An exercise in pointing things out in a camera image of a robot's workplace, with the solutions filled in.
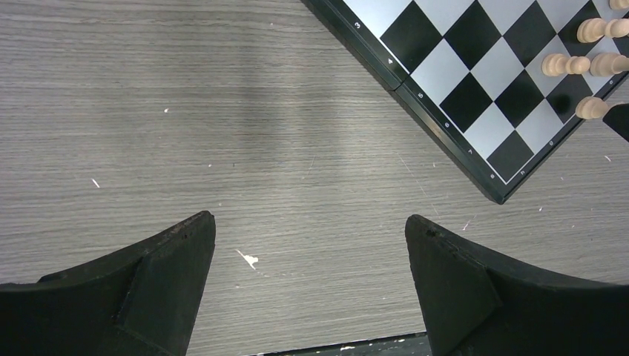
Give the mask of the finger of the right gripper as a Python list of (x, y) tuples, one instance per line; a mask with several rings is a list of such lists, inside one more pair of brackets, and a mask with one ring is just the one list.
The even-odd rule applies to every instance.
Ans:
[(629, 104), (614, 105), (602, 121), (625, 141), (629, 142)]

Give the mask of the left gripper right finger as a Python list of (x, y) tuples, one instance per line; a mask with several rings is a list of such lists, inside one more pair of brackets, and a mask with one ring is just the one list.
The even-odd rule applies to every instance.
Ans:
[(417, 214), (404, 233), (434, 355), (628, 353), (626, 285), (522, 262)]

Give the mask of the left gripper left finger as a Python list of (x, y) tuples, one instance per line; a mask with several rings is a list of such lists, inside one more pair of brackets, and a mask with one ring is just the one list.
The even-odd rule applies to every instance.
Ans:
[(215, 249), (201, 211), (95, 260), (1, 285), (3, 355), (185, 355)]

